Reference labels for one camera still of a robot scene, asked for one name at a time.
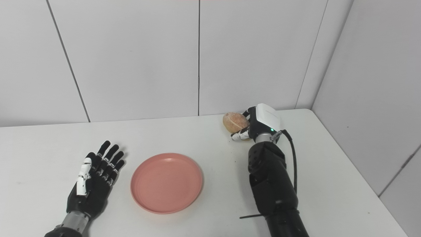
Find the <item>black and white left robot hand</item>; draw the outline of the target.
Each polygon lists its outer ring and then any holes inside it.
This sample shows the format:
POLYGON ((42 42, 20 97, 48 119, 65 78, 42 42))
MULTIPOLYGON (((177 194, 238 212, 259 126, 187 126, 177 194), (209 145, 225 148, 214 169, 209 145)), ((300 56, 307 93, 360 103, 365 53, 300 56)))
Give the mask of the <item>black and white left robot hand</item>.
POLYGON ((99 150, 90 152, 83 160, 78 178, 68 199, 66 213, 80 212, 89 220, 105 209, 109 194, 121 168, 125 165, 124 152, 118 145, 105 141, 99 150))

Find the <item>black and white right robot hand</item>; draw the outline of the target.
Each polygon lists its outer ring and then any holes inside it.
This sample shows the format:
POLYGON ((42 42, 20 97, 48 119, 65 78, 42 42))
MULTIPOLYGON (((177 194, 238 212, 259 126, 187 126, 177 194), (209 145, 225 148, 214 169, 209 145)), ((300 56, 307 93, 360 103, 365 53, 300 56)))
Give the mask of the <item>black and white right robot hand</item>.
POLYGON ((242 115, 249 122, 246 128, 231 134, 233 141, 252 139, 259 142, 272 142, 276 144, 283 130, 281 118, 277 116, 274 108, 260 103, 248 108, 242 115))

